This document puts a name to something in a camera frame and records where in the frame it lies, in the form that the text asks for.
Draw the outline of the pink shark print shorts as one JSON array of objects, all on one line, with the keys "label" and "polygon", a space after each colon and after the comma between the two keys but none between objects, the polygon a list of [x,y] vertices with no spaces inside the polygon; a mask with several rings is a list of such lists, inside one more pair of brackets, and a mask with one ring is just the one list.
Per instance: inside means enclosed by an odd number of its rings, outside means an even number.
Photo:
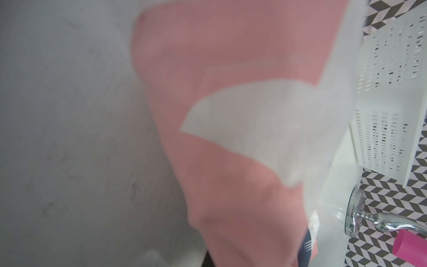
[{"label": "pink shark print shorts", "polygon": [[361,1],[174,1],[131,58],[218,267],[295,267],[355,106]]}]

